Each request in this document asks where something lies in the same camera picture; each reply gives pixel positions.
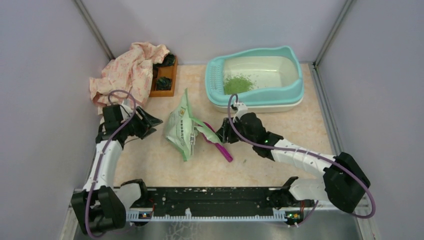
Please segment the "white bag clip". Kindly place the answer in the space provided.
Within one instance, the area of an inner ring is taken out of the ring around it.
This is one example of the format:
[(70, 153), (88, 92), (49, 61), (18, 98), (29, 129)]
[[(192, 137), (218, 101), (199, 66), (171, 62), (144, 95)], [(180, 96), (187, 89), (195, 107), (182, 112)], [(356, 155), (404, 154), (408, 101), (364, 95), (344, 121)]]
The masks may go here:
[(197, 132), (196, 132), (196, 130), (193, 130), (190, 133), (190, 138), (189, 138), (190, 156), (194, 155), (194, 148), (195, 148), (195, 144), (196, 144), (196, 136), (197, 136)]

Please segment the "green litter bag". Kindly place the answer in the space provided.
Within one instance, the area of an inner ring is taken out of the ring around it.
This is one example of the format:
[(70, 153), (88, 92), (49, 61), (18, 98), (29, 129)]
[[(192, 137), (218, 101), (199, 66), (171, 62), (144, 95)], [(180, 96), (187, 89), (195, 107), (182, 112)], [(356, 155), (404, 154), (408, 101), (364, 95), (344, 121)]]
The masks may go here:
[(164, 137), (181, 153), (185, 162), (192, 157), (190, 156), (190, 134), (193, 130), (197, 132), (196, 137), (201, 133), (213, 144), (221, 144), (215, 131), (194, 116), (186, 88), (179, 105), (169, 114), (164, 128)]

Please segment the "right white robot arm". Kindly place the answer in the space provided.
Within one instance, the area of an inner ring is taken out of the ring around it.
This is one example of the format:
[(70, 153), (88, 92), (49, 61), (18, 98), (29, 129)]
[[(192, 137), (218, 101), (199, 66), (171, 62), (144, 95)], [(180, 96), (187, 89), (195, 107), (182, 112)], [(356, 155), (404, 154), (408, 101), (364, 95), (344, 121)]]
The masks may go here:
[(262, 158), (314, 175), (314, 179), (293, 176), (286, 181), (280, 190), (287, 206), (304, 200), (327, 201), (352, 214), (364, 196), (372, 197), (369, 179), (350, 154), (328, 155), (296, 145), (266, 130), (255, 113), (224, 118), (216, 135), (222, 143), (245, 142)]

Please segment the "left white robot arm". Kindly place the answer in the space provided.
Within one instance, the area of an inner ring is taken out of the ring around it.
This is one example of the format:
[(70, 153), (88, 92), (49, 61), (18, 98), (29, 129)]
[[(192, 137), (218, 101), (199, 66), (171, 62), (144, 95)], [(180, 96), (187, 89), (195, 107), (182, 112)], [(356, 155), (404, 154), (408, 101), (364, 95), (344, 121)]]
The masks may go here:
[(95, 138), (89, 177), (70, 201), (82, 232), (93, 239), (122, 229), (133, 204), (144, 207), (149, 203), (150, 193), (142, 179), (129, 180), (114, 189), (116, 167), (128, 137), (143, 140), (163, 123), (140, 106), (131, 109), (122, 104), (109, 105), (103, 107), (102, 115), (104, 122)]

